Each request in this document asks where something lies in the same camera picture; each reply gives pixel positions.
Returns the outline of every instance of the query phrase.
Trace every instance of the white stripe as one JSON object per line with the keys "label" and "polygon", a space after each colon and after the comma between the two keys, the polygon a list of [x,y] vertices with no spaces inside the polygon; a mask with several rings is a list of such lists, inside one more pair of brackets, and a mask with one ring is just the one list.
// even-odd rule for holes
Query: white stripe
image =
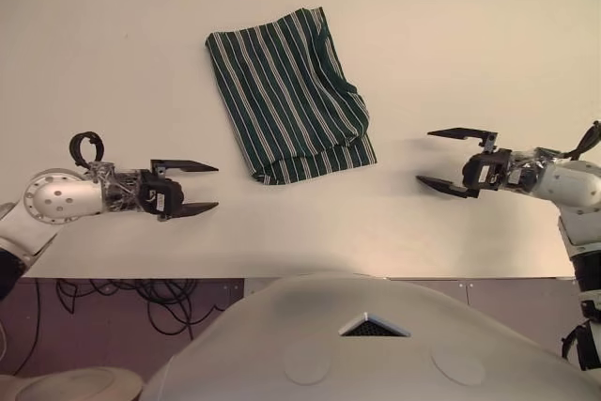
{"label": "white stripe", "polygon": [[[256,27],[254,30],[256,32],[256,36],[257,36],[257,39],[258,39],[259,44],[261,46],[261,49],[263,50],[263,53],[267,57],[267,62],[270,65],[271,73],[273,73],[273,75],[275,77],[275,81],[277,82],[278,86],[280,87],[280,89],[284,93],[284,97],[285,97],[286,103],[290,107],[290,112],[294,116],[294,119],[295,119],[297,125],[299,126],[300,133],[302,133],[302,138],[304,139],[305,145],[309,148],[309,150],[311,152],[317,153],[317,149],[313,145],[313,142],[310,139],[309,131],[304,127],[304,124],[302,123],[301,117],[299,116],[299,112],[298,112],[298,110],[296,108],[296,105],[294,104],[294,101],[292,100],[292,96],[290,96],[290,92],[288,91],[288,87],[285,85],[284,80],[282,79],[282,76],[281,76],[280,72],[278,72],[278,70],[275,68],[275,62],[273,61],[273,57],[272,57],[272,55],[270,53],[269,48],[267,47],[267,43],[265,42],[265,40],[263,40],[263,35],[261,34],[260,27]],[[286,77],[287,77],[288,81],[290,82],[290,85],[292,85],[290,77],[288,76],[288,73],[287,73],[287,71],[285,69],[284,63],[282,62],[281,58],[279,58],[279,59],[280,59],[280,64],[282,66],[282,69],[284,70],[284,72],[286,74]],[[307,118],[307,122],[309,122],[311,124],[311,121],[309,121],[309,117],[307,116],[306,112],[304,111],[304,108],[302,107],[302,104],[300,105],[300,107],[301,107],[302,111],[304,112],[305,117]]]}
{"label": "white stripe", "polygon": [[[265,87],[261,83],[261,79],[259,78],[258,73],[256,72],[256,70],[254,70],[253,61],[251,60],[251,56],[249,55],[248,50],[246,49],[246,45],[244,44],[242,34],[239,31],[234,32],[234,34],[238,38],[238,45],[240,47],[240,50],[242,51],[242,58],[245,60],[248,69],[251,71],[251,73],[253,75],[254,85],[258,88],[259,92],[263,96],[263,98],[265,100],[265,102],[264,102],[265,105],[267,105],[267,108],[270,111],[271,116],[273,117],[273,119],[275,119],[275,123],[278,127],[279,132],[282,134],[282,137],[284,138],[284,141],[288,148],[288,151],[290,152],[290,154],[294,154],[294,145],[292,144],[292,140],[290,139],[290,136],[288,135],[288,132],[285,129],[285,126],[282,123],[280,117],[277,115],[277,113],[274,111],[273,107],[271,106],[271,102],[269,102],[270,96],[267,94]],[[230,40],[230,45],[232,46],[232,50],[233,50],[234,46],[232,44],[232,40],[231,39],[229,39],[229,40]],[[249,83],[248,79],[246,78],[246,74],[244,74],[244,79],[246,80],[247,85],[250,87],[250,83]],[[282,158],[285,158],[286,154],[282,151],[282,148],[280,147],[280,143],[279,143],[278,139],[276,138],[275,133],[273,133],[270,123],[268,122],[267,118],[265,117],[265,114],[263,113],[263,109],[261,108],[260,101],[261,100],[257,100],[257,106],[259,107],[261,115],[265,119],[265,122],[268,126],[268,129],[271,132],[271,136],[273,137],[273,141],[274,141],[275,145],[280,150],[280,154],[282,155]],[[288,168],[282,167],[282,176],[284,177],[284,180],[286,183],[290,183],[290,175],[288,174]]]}
{"label": "white stripe", "polygon": [[[328,57],[330,58],[331,63],[334,64],[334,62],[336,62],[336,57],[334,56],[334,50],[333,50],[333,48],[331,46],[331,42],[329,40],[326,41],[326,52],[328,53]],[[357,103],[359,108],[361,108],[361,111],[365,114],[365,117],[367,117],[367,120],[369,121],[369,112],[367,111],[367,106],[365,105],[365,101],[363,100],[363,98],[357,93],[348,92],[348,95],[355,100],[355,103]]]}
{"label": "white stripe", "polygon": [[[275,41],[273,40],[273,36],[271,35],[271,33],[268,33],[268,34],[267,34],[267,36],[269,37],[269,39],[270,39],[270,41],[271,41],[271,44],[273,45],[273,47],[274,47],[274,48],[277,50],[277,46],[275,45]],[[278,57],[278,60],[280,60],[280,64],[281,64],[281,66],[282,66],[282,69],[283,69],[283,70],[284,70],[284,72],[285,72],[285,76],[286,76],[286,78],[288,79],[288,81],[289,81],[289,83],[290,83],[290,87],[294,86],[294,85],[292,84],[292,79],[290,78],[290,74],[288,73],[288,69],[286,69],[286,68],[285,68],[284,62],[282,61],[282,57],[280,56],[280,54],[279,54],[278,52],[276,52],[275,54],[277,55],[277,57]],[[292,99],[290,99],[290,105],[291,105],[293,108],[295,107],[295,104],[292,102]],[[302,102],[302,100],[301,100],[300,98],[299,98],[298,105],[299,105],[300,109],[302,110],[302,112],[304,113],[304,116],[307,118],[307,123],[309,124],[309,126],[311,127],[311,129],[313,129],[314,136],[315,136],[315,138],[316,138],[316,139],[319,141],[319,143],[321,144],[321,148],[323,148],[323,149],[326,149],[326,148],[328,148],[328,147],[327,147],[327,146],[324,144],[324,142],[321,140],[321,137],[319,136],[319,134],[317,133],[317,130],[316,130],[315,126],[313,125],[313,121],[311,120],[311,118],[309,117],[309,115],[307,115],[307,112],[306,112],[306,110],[304,109],[303,102]],[[302,121],[300,121],[300,119],[299,119],[299,125],[300,125],[300,126],[301,126],[301,127],[304,129],[304,130],[306,130],[306,129],[304,128],[304,124],[302,123]],[[317,152],[319,152],[319,151],[317,150],[317,148],[315,147],[315,145],[313,144],[313,141],[311,141],[310,139],[308,140],[307,144],[309,144],[309,145],[310,145],[311,152],[312,152],[314,155],[315,155],[315,154],[317,154]]]}
{"label": "white stripe", "polygon": [[[236,63],[236,66],[238,66],[239,69],[239,73],[242,74],[242,77],[244,79],[244,82],[246,83],[246,86],[249,88],[249,90],[252,92],[253,90],[251,89],[251,83],[249,82],[248,78],[246,77],[246,73],[244,72],[244,70],[242,69],[242,66],[240,65],[240,62],[238,61],[238,58],[236,57],[236,51],[234,50],[234,45],[232,44],[232,39],[229,37],[228,33],[224,33],[223,34],[228,42],[230,47],[232,48],[232,53],[234,54],[234,56],[232,57],[232,60]],[[246,102],[246,108],[253,113],[253,117],[255,119],[255,123],[254,126],[257,129],[257,132],[260,132],[260,136],[263,137],[263,146],[266,148],[266,152],[268,153],[268,156],[270,157],[270,162],[275,162],[275,154],[273,153],[273,150],[271,149],[271,146],[269,144],[269,142],[267,141],[267,137],[265,136],[265,133],[263,132],[263,130],[261,129],[258,120],[256,120],[256,115],[254,114],[254,110],[251,108],[251,103],[249,102],[249,99],[246,97],[246,94],[244,94],[244,90],[242,89],[242,85],[238,82],[237,87],[239,88],[239,93],[242,97],[242,101]],[[265,117],[265,113],[263,112],[263,109],[261,108],[261,102],[259,102],[258,100],[255,100],[256,106],[258,107],[258,111],[260,113],[261,116],[263,116],[263,120],[265,121],[265,124],[267,126],[267,129],[269,131],[269,133],[271,134],[271,137],[273,138],[273,142],[275,143],[275,145],[278,147],[278,150],[280,151],[280,154],[284,155],[284,152],[282,151],[282,148],[280,147],[280,144],[278,143],[278,140],[276,140],[275,138],[275,134],[273,133],[273,130],[271,129],[270,123],[268,122],[267,118]]]}
{"label": "white stripe", "polygon": [[[292,18],[292,21],[294,22],[294,24],[296,25],[297,29],[300,32],[300,39],[302,40],[302,44],[303,44],[303,46],[305,48],[305,52],[306,52],[306,55],[307,55],[307,58],[308,58],[309,68],[307,68],[306,66],[305,67],[307,68],[307,72],[309,72],[309,77],[311,77],[313,85],[316,87],[317,93],[319,93],[319,98],[321,99],[321,102],[323,103],[325,110],[328,112],[328,116],[330,117],[331,121],[336,125],[336,129],[338,129],[338,131],[343,136],[346,137],[347,134],[344,131],[342,131],[342,129],[340,129],[338,127],[338,122],[330,114],[330,109],[328,108],[328,105],[331,105],[332,107],[334,107],[334,110],[336,110],[336,113],[338,114],[338,118],[341,119],[345,123],[345,125],[347,126],[348,131],[350,131],[351,133],[353,133],[355,136],[359,136],[360,135],[359,131],[350,123],[350,121],[348,120],[347,116],[342,111],[342,108],[340,107],[339,103],[334,99],[334,97],[330,94],[330,92],[327,89],[320,89],[321,87],[323,87],[323,84],[321,83],[321,81],[317,77],[316,69],[314,68],[313,64],[311,63],[311,56],[310,56],[310,53],[309,53],[309,43],[307,41],[307,38],[304,36],[304,32],[302,30],[302,26],[301,26],[301,23],[299,21],[299,18],[296,15],[291,15],[291,18]],[[307,27],[309,28],[309,33],[311,34],[311,26],[309,25],[308,22],[307,22]],[[314,54],[316,56],[318,56],[317,55],[317,51],[316,51],[315,40],[313,38],[313,35],[310,36],[310,40],[311,40],[311,47],[313,47],[313,52],[314,52]],[[319,58],[317,58],[317,64],[321,68],[321,62],[319,61]],[[330,84],[330,86],[334,90],[334,92],[338,95],[338,97],[344,103],[347,104],[347,107],[348,107],[347,101],[342,96],[340,96],[340,94],[338,93],[338,90],[333,87],[333,85],[331,84],[330,79],[328,78],[328,76],[325,73],[325,71],[322,69],[321,72],[323,73],[323,75],[328,80],[328,83]],[[325,94],[326,97],[329,98],[330,102],[328,104],[324,101],[323,97],[321,96],[321,93]]]}
{"label": "white stripe", "polygon": [[342,146],[342,153],[345,155],[345,161],[347,162],[347,168],[353,168],[353,159],[350,157],[348,147]]}
{"label": "white stripe", "polygon": [[[288,150],[290,152],[289,157],[290,158],[296,157],[298,155],[298,150],[295,149],[294,143],[292,141],[292,138],[290,138],[290,135],[288,134],[288,130],[286,129],[286,127],[284,125],[284,122],[279,117],[277,111],[275,110],[275,107],[273,107],[272,104],[271,104],[271,102],[269,101],[269,100],[271,100],[271,97],[268,95],[267,90],[263,86],[263,83],[261,82],[261,80],[260,80],[260,78],[258,76],[258,73],[254,70],[253,60],[251,60],[251,57],[250,57],[250,54],[248,53],[246,44],[242,40],[241,32],[238,32],[238,33],[240,33],[240,46],[242,47],[242,49],[244,50],[244,52],[248,56],[247,64],[252,68],[253,74],[256,77],[256,84],[257,84],[257,86],[259,86],[259,89],[263,93],[263,96],[265,96],[265,99],[268,100],[266,102],[266,104],[268,105],[268,108],[270,109],[271,115],[273,116],[273,118],[278,123],[278,128],[282,131],[282,135],[285,138],[287,138],[286,144],[287,144]],[[280,97],[278,96],[278,94],[275,92],[275,89],[271,85],[270,77],[268,76],[265,68],[263,67],[263,63],[261,63],[262,58],[259,56],[259,54],[257,53],[256,49],[254,48],[253,39],[251,37],[251,32],[249,30],[246,30],[246,33],[248,34],[248,39],[249,39],[249,42],[251,43],[251,48],[253,49],[253,53],[254,53],[254,57],[255,57],[254,61],[258,62],[259,67],[263,71],[263,75],[265,76],[265,79],[267,80],[267,83],[268,83],[269,87],[271,88],[271,91],[273,92],[273,97],[275,98],[274,100],[278,101],[278,103],[280,104],[280,107],[282,108],[282,110],[284,112],[285,118],[287,119],[288,123],[290,124],[290,128],[292,129],[292,133],[294,134],[295,141],[299,142],[299,137],[297,136],[296,132],[294,131],[294,127],[292,126],[292,121],[290,120],[290,117],[288,116],[288,113],[286,112],[286,108],[283,106],[282,100],[280,99]],[[299,178],[299,173],[297,172],[296,166],[294,166],[293,169],[294,169],[294,172],[296,174],[297,180],[299,180],[300,179]],[[282,165],[282,174],[287,175],[287,177],[288,177],[288,183],[289,183],[289,181],[290,181],[290,175],[288,174],[288,167],[287,167],[286,164]]]}
{"label": "white stripe", "polygon": [[[212,49],[210,48],[210,46],[208,47],[208,51],[213,54]],[[217,59],[213,56],[213,61],[215,62],[215,68],[217,68],[217,71],[219,71],[219,74],[221,75],[222,79],[223,79],[223,84],[225,85],[225,87],[227,88],[227,91],[230,95],[230,98],[232,99],[232,103],[234,104],[234,106],[236,107],[236,111],[238,112],[239,118],[240,118],[240,122],[242,123],[242,126],[244,127],[244,130],[246,130],[246,135],[248,136],[248,141],[251,143],[252,147],[253,147],[253,151],[254,154],[256,156],[256,159],[258,162],[261,162],[261,159],[259,157],[259,154],[256,150],[256,148],[254,147],[254,142],[253,139],[251,137],[251,134],[248,131],[248,128],[246,127],[246,123],[244,122],[244,120],[242,119],[242,116],[240,114],[240,110],[238,108],[238,104],[234,101],[234,95],[232,94],[232,91],[229,89],[229,84],[227,83],[227,81],[225,80],[225,77],[223,76],[222,70],[219,67],[219,64],[217,63]],[[232,119],[232,123],[234,126],[234,133],[236,134],[236,137],[238,139],[238,143],[240,148],[242,149],[242,155],[244,156],[244,160],[246,160],[246,163],[248,164],[248,166],[253,170],[256,171],[256,169],[254,168],[253,162],[251,160],[250,155],[248,155],[247,151],[246,151],[246,146],[244,145],[244,141],[242,140],[242,136],[239,133],[239,128],[236,122],[236,119],[234,119],[234,115],[232,114],[232,111],[229,108],[228,103],[225,101],[226,97],[223,95],[223,92],[219,86],[219,84],[217,84],[217,88],[219,89],[220,94],[222,95],[222,99],[223,99],[223,103],[225,104],[225,109],[227,110],[227,113],[230,115],[230,118]]]}
{"label": "white stripe", "polygon": [[[303,15],[303,18],[305,20],[305,22],[307,23],[307,27],[309,28],[309,30],[311,30],[311,26],[306,18],[306,16]],[[316,50],[316,46],[315,46],[315,40],[313,39],[313,37],[311,37],[311,46],[313,47],[313,52],[317,55],[317,50]],[[326,52],[328,53],[328,57],[331,60],[331,64],[334,66],[336,64],[336,60],[335,58],[333,58],[333,55],[330,54],[329,50],[330,47],[328,46],[329,44],[329,40],[326,40]],[[309,53],[309,46],[307,44],[306,41],[304,41],[304,45],[307,48],[307,53]],[[348,101],[345,99],[344,96],[342,96],[338,90],[334,87],[333,83],[330,80],[330,77],[328,77],[328,74],[326,71],[323,70],[323,66],[321,65],[321,61],[319,60],[319,58],[317,58],[317,64],[319,65],[319,67],[321,68],[321,73],[324,75],[324,77],[326,78],[326,80],[328,81],[328,84],[330,84],[331,89],[333,90],[334,93],[336,93],[336,97],[338,99],[340,99],[342,102],[345,103],[345,105],[347,106],[347,109],[349,110],[349,112],[355,116],[355,119],[357,119],[357,121],[362,124],[362,121],[357,117],[357,115],[355,115],[355,112],[353,112],[353,109],[350,107],[350,105],[348,104]],[[338,75],[342,78],[342,73],[337,72]],[[316,76],[316,72],[315,69],[312,67],[312,76],[315,78],[316,81],[319,81],[319,79]],[[350,122],[350,120],[348,119],[347,115],[345,115],[345,113],[342,111],[342,108],[340,107],[340,105],[338,104],[338,102],[333,98],[333,96],[330,94],[330,91],[327,89],[324,89],[324,92],[326,94],[326,96],[328,96],[331,100],[332,105],[334,106],[336,113],[338,113],[338,115],[340,116],[340,119],[342,119],[342,121],[345,123],[345,125],[351,130],[354,131],[356,136],[361,136],[365,134],[365,127],[362,126],[362,129],[360,131],[357,130],[357,128],[355,128],[352,123]]]}
{"label": "white stripe", "polygon": [[239,93],[239,97],[242,100],[242,103],[244,104],[244,106],[246,108],[246,113],[248,113],[248,115],[251,119],[251,122],[253,123],[254,131],[256,132],[256,135],[258,136],[259,141],[261,142],[261,145],[263,146],[263,149],[265,150],[265,153],[267,154],[267,157],[271,161],[273,161],[273,160],[275,160],[275,157],[274,157],[273,153],[271,152],[271,148],[267,145],[267,140],[265,139],[265,136],[263,135],[263,131],[261,131],[261,129],[258,126],[258,121],[256,120],[256,116],[254,115],[253,109],[251,109],[249,102],[246,99],[246,95],[244,94],[244,91],[242,90],[242,87],[239,83],[238,76],[234,72],[234,69],[232,68],[232,66],[230,65],[229,58],[227,56],[225,48],[223,47],[222,36],[220,34],[215,35],[215,42],[217,42],[217,47],[219,48],[219,52],[220,52],[221,56],[223,57],[223,62],[225,63],[225,68],[227,69],[227,72],[230,74],[230,77],[232,78],[232,81],[234,82],[234,86],[236,87],[236,90]]}
{"label": "white stripe", "polygon": [[[333,135],[330,128],[326,125],[324,117],[321,115],[321,113],[319,112],[319,109],[317,108],[316,103],[313,101],[313,97],[309,93],[309,88],[307,87],[307,84],[304,82],[304,79],[302,78],[301,71],[298,68],[298,65],[294,59],[294,56],[292,55],[292,51],[290,49],[290,46],[288,45],[288,42],[285,40],[284,33],[282,32],[280,25],[278,23],[273,23],[273,26],[275,28],[275,33],[278,35],[278,38],[282,42],[284,52],[286,53],[286,56],[290,60],[290,66],[292,66],[292,69],[294,70],[295,75],[297,76],[297,79],[299,80],[299,85],[300,85],[300,88],[302,89],[302,92],[304,93],[308,102],[312,105],[313,112],[316,116],[317,121],[319,122],[319,124],[321,124],[322,130],[326,133],[326,135],[330,139],[330,147],[334,146],[335,144],[337,144],[336,137]],[[296,41],[295,41],[295,46],[296,46],[297,50],[299,51],[299,54],[302,54],[302,52],[299,49],[299,46],[296,45]]]}
{"label": "white stripe", "polygon": [[367,153],[369,154],[369,161],[371,163],[375,163],[377,161],[376,154],[374,154],[374,149],[372,148],[371,142],[367,135],[365,135],[363,141],[365,142],[365,149],[367,149]]}
{"label": "white stripe", "polygon": [[[248,35],[248,40],[251,43],[251,48],[253,49],[253,54],[255,56],[255,61],[258,62],[259,67],[261,68],[261,71],[263,72],[263,75],[265,76],[265,79],[267,80],[267,84],[269,85],[269,87],[271,88],[271,91],[273,92],[273,96],[275,98],[275,100],[278,101],[278,103],[280,104],[280,107],[282,108],[282,111],[284,112],[285,118],[288,121],[288,124],[290,124],[290,128],[292,129],[292,133],[294,134],[294,139],[295,141],[298,143],[299,142],[299,137],[297,135],[297,133],[294,130],[294,127],[292,126],[292,120],[290,119],[290,116],[288,115],[288,112],[286,110],[286,108],[284,107],[284,104],[282,103],[282,100],[280,99],[280,97],[278,96],[278,94],[275,91],[275,88],[273,87],[273,85],[270,82],[270,77],[267,74],[267,71],[265,69],[265,67],[263,66],[263,63],[261,62],[262,58],[259,56],[259,53],[256,51],[256,48],[254,47],[253,44],[253,37],[251,36],[251,32],[250,30],[245,30],[247,35]],[[270,55],[268,54],[263,54],[266,58],[270,58]],[[257,83],[261,83],[261,87],[264,89],[265,91],[265,96],[266,99],[270,100],[270,97],[267,95],[267,90],[265,90],[264,86],[262,85],[262,82],[259,82],[259,80],[257,79]],[[279,117],[277,111],[275,110],[275,108],[271,108],[271,104],[270,102],[268,102],[268,106],[270,108],[271,114],[274,117],[277,117],[280,124],[282,125],[282,128],[284,127],[284,123],[281,121],[281,118]],[[292,139],[290,138],[290,135],[288,134],[288,131],[285,130],[285,135],[288,137],[288,149],[290,149],[290,152],[292,153],[292,157],[296,157],[296,150],[294,148],[294,143],[292,142]]]}

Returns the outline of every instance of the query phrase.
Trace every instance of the white table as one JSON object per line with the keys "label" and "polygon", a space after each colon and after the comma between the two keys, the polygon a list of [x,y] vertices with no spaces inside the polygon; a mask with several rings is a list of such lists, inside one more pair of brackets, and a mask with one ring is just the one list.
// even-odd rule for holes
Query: white table
{"label": "white table", "polygon": [[[284,187],[248,174],[209,65],[209,32],[325,8],[349,81],[372,116],[378,165]],[[475,141],[567,149],[600,112],[599,0],[0,0],[0,199],[37,171],[72,168],[70,137],[105,159],[206,162],[181,178],[221,202],[160,224],[140,213],[67,228],[30,271],[47,277],[396,277],[572,274],[549,203],[509,193],[452,199],[416,174],[460,179]],[[600,154],[589,158],[598,162]]]}

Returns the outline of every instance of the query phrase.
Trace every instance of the cloth fold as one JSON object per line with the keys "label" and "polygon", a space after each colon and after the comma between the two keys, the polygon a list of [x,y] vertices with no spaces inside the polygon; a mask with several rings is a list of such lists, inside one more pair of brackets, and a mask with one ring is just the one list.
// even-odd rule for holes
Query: cloth fold
{"label": "cloth fold", "polygon": [[322,8],[211,33],[217,85],[253,177],[278,185],[376,162],[369,115]]}

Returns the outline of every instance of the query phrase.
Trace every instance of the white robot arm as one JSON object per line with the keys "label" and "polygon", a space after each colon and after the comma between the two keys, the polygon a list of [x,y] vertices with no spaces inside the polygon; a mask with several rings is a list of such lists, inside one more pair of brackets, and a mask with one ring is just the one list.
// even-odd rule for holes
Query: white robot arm
{"label": "white robot arm", "polygon": [[574,331],[582,369],[601,368],[601,168],[578,160],[601,141],[595,121],[577,148],[558,152],[538,147],[527,152],[496,148],[497,134],[474,129],[431,131],[453,139],[479,138],[483,152],[463,167],[463,186],[418,176],[425,185],[459,197],[478,197],[481,190],[507,190],[545,199],[560,210],[559,228],[574,265],[580,306],[587,321]]}
{"label": "white robot arm", "polygon": [[[84,139],[96,147],[94,162],[82,158],[80,146]],[[29,181],[18,202],[0,206],[0,300],[56,234],[83,216],[136,210],[166,221],[194,216],[218,205],[184,204],[181,186],[165,176],[171,169],[217,171],[212,166],[188,160],[152,160],[150,170],[116,171],[113,163],[102,161],[104,145],[92,131],[75,135],[69,150],[75,164],[86,169],[84,174],[46,170]]]}

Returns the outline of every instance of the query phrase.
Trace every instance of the green striped cloth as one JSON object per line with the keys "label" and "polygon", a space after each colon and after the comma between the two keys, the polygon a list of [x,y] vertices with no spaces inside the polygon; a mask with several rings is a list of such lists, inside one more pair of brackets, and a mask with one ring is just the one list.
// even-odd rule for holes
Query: green striped cloth
{"label": "green striped cloth", "polygon": [[207,38],[253,177],[279,185],[376,162],[369,115],[347,82],[322,8]]}

